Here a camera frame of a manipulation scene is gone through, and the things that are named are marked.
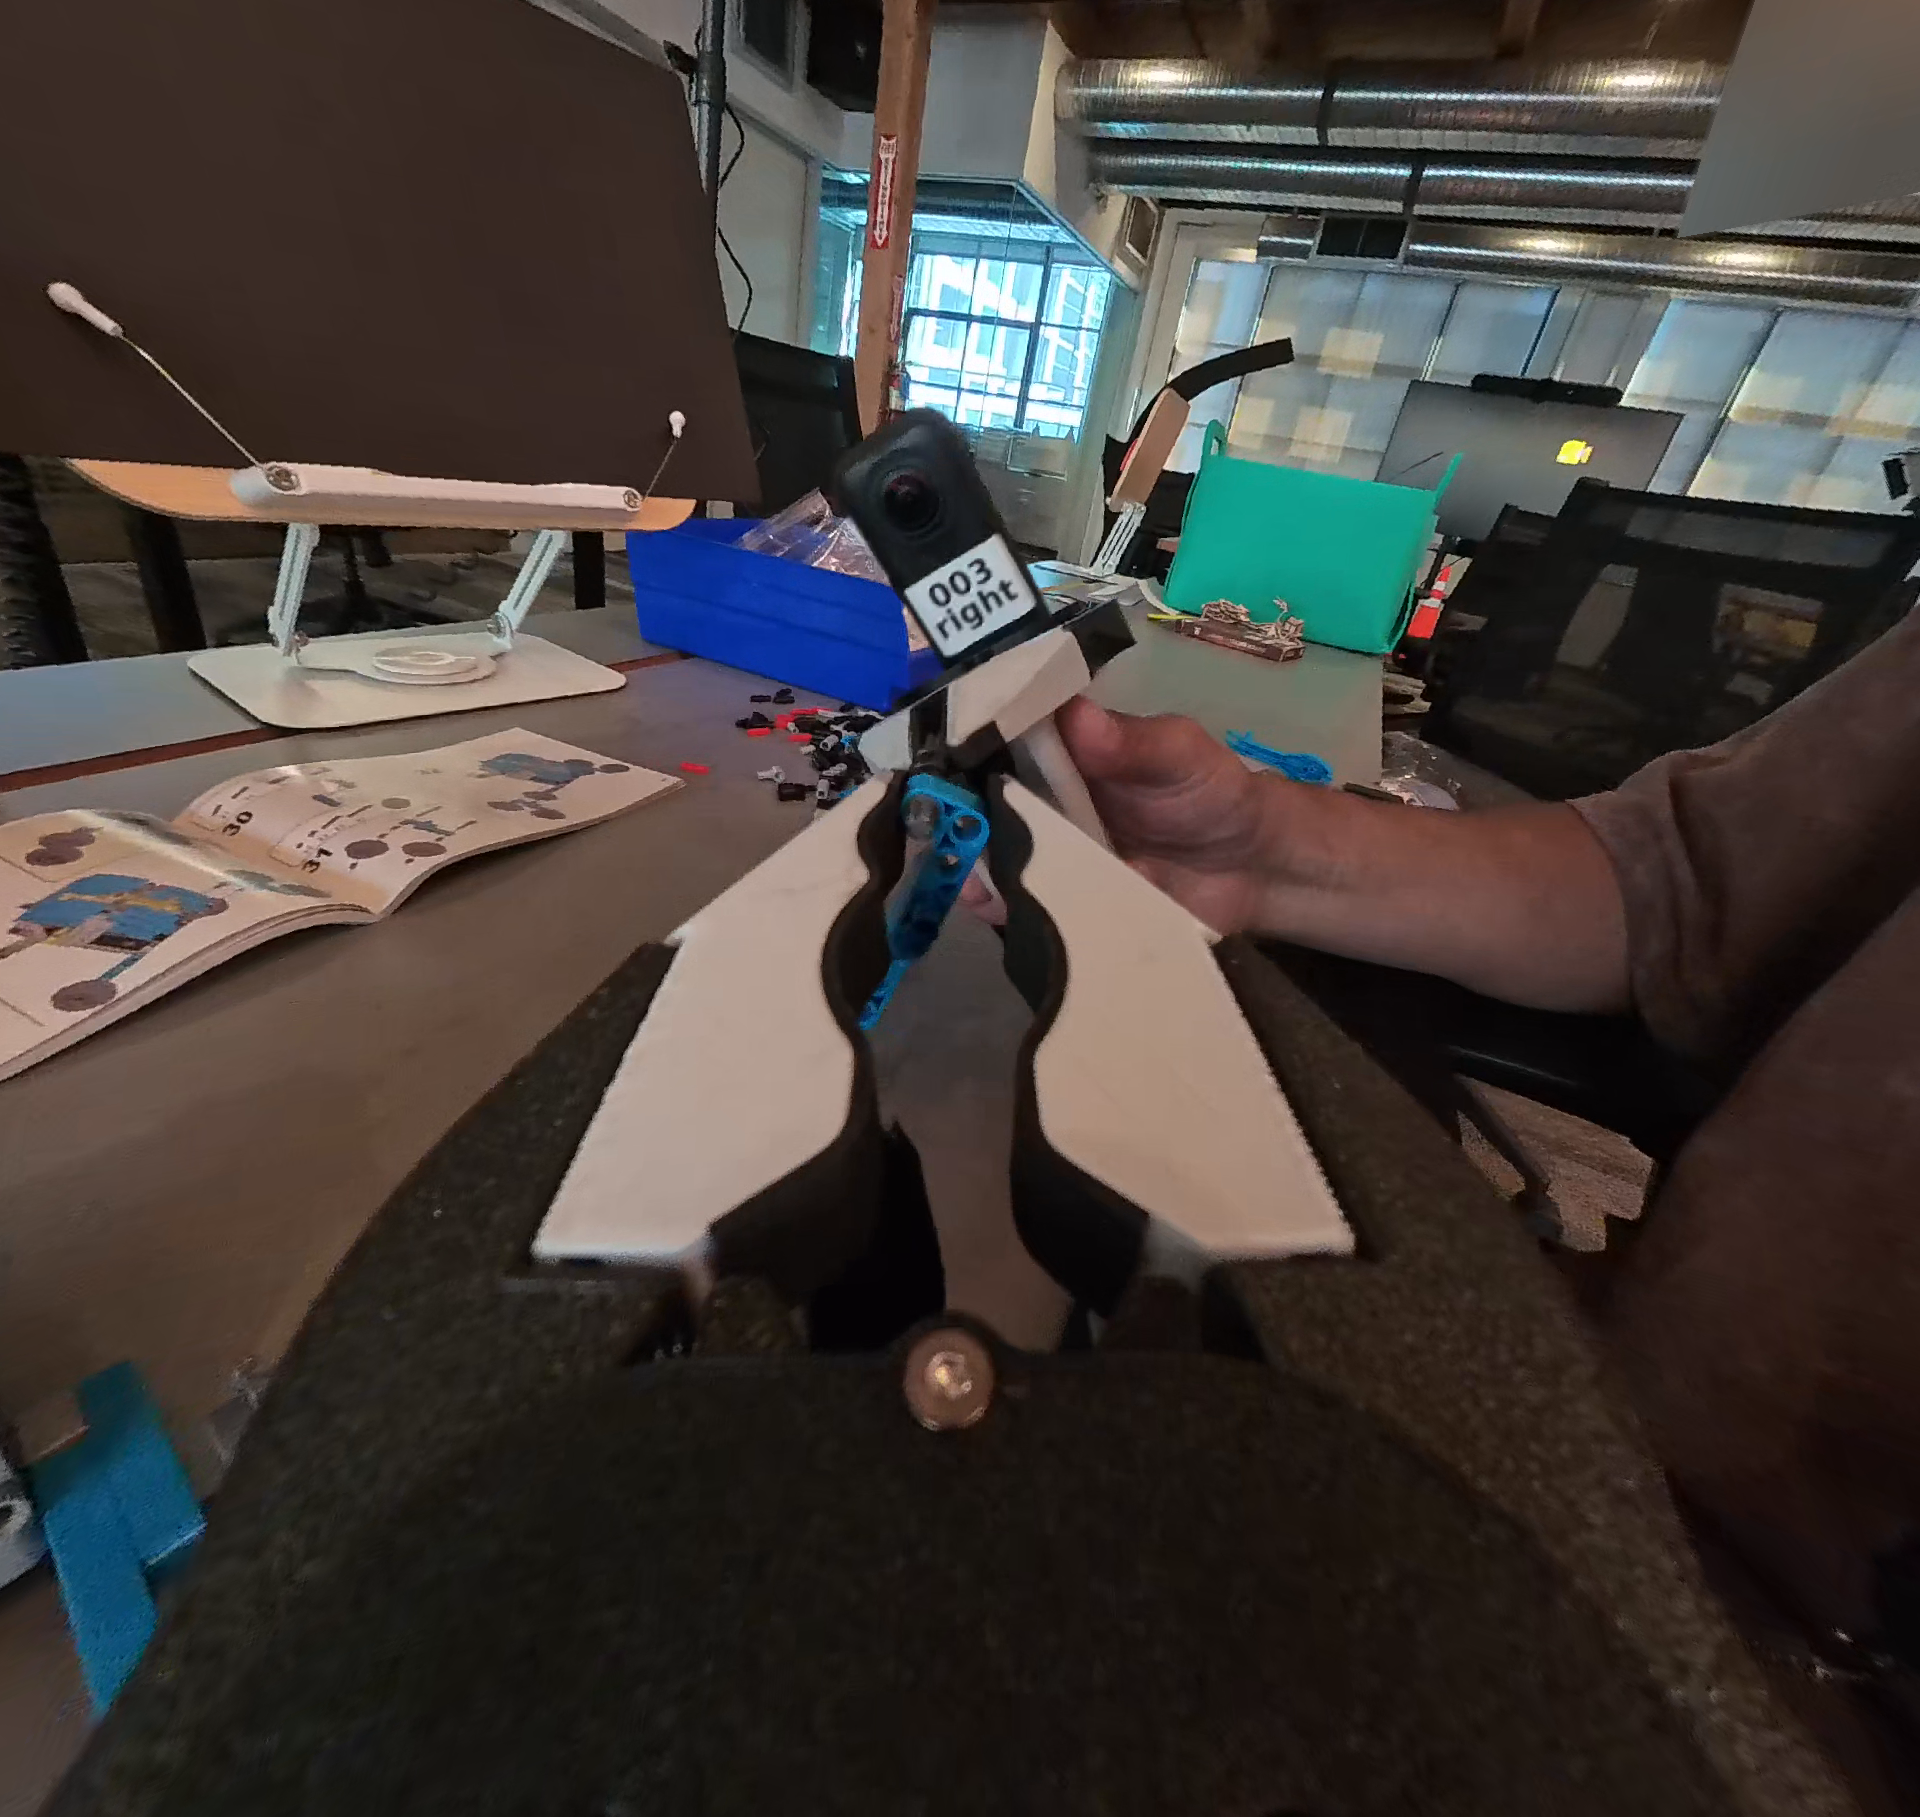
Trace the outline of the person's right forearm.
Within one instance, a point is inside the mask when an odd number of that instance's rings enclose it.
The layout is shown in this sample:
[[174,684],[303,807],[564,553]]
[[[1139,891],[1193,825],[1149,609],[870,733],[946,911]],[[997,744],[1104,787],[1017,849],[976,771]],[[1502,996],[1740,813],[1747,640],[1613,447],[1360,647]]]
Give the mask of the person's right forearm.
[[1273,936],[1679,1056],[1916,1058],[1916,614],[1738,737],[1573,804],[1446,813],[1266,785]]

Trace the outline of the silver ventilation duct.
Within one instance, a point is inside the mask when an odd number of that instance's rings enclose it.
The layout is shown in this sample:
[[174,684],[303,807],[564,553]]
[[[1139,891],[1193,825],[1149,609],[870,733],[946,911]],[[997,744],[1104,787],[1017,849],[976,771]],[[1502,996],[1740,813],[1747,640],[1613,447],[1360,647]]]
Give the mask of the silver ventilation duct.
[[1116,139],[1695,156],[1727,65],[1711,60],[1342,60],[1238,71],[1198,59],[1071,60],[1054,107]]
[[1096,139],[1091,179],[1110,191],[1171,200],[1301,200],[1407,210],[1564,210],[1676,222],[1695,184],[1691,164],[1667,159],[1376,152],[1283,147]]

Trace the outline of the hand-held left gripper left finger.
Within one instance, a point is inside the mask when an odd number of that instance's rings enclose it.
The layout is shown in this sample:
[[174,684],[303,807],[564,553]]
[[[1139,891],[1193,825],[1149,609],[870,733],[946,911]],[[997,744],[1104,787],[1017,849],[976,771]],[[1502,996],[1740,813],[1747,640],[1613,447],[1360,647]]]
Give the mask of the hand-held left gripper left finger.
[[870,780],[670,937],[668,964],[537,1230],[538,1259],[684,1265],[853,1107],[856,1051],[831,1013],[835,919],[872,881]]

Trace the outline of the building instruction booklet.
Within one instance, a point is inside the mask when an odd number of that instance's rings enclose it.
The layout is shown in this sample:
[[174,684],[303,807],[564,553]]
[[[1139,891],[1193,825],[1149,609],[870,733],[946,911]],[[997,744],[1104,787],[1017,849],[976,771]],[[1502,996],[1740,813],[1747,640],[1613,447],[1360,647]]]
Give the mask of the building instruction booklet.
[[514,729],[418,753],[253,770],[177,815],[71,807],[2,826],[10,1080],[253,948],[392,915],[427,879],[684,782]]

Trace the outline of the wooden post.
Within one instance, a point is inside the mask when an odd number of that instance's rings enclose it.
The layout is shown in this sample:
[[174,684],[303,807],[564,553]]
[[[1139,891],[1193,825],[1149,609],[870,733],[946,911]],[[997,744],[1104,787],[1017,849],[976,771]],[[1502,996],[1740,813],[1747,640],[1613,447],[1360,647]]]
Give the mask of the wooden post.
[[866,434],[878,431],[894,409],[938,0],[882,0],[882,3],[870,220],[854,338],[856,399]]

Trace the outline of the blue toy brick vehicle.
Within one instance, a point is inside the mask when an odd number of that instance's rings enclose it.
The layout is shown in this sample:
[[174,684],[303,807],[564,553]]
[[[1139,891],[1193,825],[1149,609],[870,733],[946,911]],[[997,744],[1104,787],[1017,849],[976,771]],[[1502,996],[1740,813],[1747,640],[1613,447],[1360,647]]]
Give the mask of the blue toy brick vehicle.
[[203,1539],[205,1515],[157,1401],[129,1360],[83,1377],[79,1428],[27,1460],[4,1434],[2,1584],[48,1566],[95,1716],[157,1635],[157,1591]]

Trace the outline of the person's brown shirt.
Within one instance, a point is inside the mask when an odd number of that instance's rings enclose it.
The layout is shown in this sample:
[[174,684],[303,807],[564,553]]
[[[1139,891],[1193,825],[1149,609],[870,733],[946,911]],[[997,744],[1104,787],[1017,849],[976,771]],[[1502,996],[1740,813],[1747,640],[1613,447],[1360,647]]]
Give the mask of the person's brown shirt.
[[1676,1485],[1808,1624],[1900,1648],[1916,1555],[1916,885],[1667,852],[1638,1011],[1732,1080],[1676,1157],[1613,1335]]

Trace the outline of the person's right hand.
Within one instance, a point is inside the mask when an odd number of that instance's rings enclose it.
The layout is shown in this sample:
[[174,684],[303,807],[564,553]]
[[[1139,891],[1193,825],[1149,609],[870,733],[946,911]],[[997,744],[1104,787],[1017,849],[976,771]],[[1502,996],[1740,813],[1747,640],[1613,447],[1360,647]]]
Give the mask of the person's right hand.
[[1062,741],[1116,854],[1215,931],[1266,933],[1286,782],[1249,770],[1193,720],[1081,695]]

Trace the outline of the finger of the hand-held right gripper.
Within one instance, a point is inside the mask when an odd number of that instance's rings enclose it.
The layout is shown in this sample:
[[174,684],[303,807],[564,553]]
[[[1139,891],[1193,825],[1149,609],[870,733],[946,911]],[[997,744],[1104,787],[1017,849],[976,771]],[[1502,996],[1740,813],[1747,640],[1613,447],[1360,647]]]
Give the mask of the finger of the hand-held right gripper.
[[953,751],[1012,744],[1091,683],[1078,637],[1031,637],[953,683]]

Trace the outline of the white laptop stand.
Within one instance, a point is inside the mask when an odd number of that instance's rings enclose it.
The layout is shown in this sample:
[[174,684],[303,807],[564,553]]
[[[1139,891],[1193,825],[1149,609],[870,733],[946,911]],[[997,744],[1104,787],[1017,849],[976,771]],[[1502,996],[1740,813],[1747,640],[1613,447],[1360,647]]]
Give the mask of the white laptop stand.
[[[619,671],[529,633],[531,607],[572,536],[675,529],[694,511],[692,499],[659,489],[668,459],[648,488],[420,479],[284,461],[239,470],[137,461],[68,467],[134,508],[284,527],[269,640],[193,653],[188,670],[256,722],[294,733],[617,691]],[[301,600],[324,527],[527,533],[529,546],[506,596],[479,628],[318,637],[301,628]]]

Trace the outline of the grey desk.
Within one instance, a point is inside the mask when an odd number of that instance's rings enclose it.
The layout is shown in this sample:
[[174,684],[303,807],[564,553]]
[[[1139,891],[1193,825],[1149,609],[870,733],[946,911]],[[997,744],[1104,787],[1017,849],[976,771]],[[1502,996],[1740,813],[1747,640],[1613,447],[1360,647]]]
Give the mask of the grey desk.
[[[621,675],[610,695],[286,741],[212,734],[220,704],[157,655],[4,674],[4,820],[170,815],[218,778],[524,726],[684,787],[612,825],[464,860],[388,921],[282,937],[4,1083],[4,1413],[35,1421],[98,1367],[146,1374],[202,1470],[203,1421],[276,1363],[336,1261],[420,1156],[640,942],[781,845],[805,812],[744,734],[773,677],[666,653],[621,609],[537,629]],[[1139,633],[1097,700],[1246,730],[1379,771],[1379,666],[1290,666]],[[1023,1005],[984,926],[946,925],[879,1031],[883,1101],[918,1145],[949,1300],[1054,1345],[1068,1298],[1021,1249],[1001,1160]],[[47,1572],[4,1591],[4,1812],[35,1812],[89,1731]]]

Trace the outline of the teal plastic bin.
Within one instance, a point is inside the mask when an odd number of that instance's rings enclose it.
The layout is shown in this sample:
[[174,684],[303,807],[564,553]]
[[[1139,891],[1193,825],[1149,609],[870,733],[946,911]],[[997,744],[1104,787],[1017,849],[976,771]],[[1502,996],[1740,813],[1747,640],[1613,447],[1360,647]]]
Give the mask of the teal plastic bin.
[[1373,483],[1227,453],[1206,427],[1187,491],[1164,602],[1196,614],[1208,602],[1257,621],[1287,614],[1310,644],[1390,655],[1416,609],[1424,557],[1460,453],[1430,486]]

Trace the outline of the black mesh office chair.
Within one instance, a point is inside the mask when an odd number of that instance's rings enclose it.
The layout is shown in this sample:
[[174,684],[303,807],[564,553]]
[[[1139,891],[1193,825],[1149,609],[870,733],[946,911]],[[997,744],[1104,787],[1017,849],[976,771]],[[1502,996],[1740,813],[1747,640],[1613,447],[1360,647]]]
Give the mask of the black mesh office chair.
[[1422,737],[1537,799],[1755,723],[1898,624],[1917,526],[1585,479],[1502,508],[1443,605]]

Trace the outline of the blue toy brick beam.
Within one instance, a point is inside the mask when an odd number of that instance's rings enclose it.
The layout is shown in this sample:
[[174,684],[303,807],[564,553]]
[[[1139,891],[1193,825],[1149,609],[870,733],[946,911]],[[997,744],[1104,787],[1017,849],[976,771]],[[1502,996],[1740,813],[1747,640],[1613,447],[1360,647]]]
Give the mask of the blue toy brick beam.
[[901,825],[907,864],[888,913],[888,966],[860,1013],[862,1031],[879,1024],[911,966],[938,939],[990,834],[983,797],[930,770],[907,778]]

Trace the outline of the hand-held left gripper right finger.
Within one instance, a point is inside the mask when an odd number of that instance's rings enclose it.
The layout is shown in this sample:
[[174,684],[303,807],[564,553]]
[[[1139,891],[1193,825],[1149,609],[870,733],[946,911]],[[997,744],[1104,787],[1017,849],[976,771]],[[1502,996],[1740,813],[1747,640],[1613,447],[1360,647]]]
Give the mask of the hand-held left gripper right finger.
[[1005,966],[1037,1151],[1091,1181],[1153,1257],[1352,1255],[1309,1135],[1220,963],[1220,937],[1020,780],[995,807]]

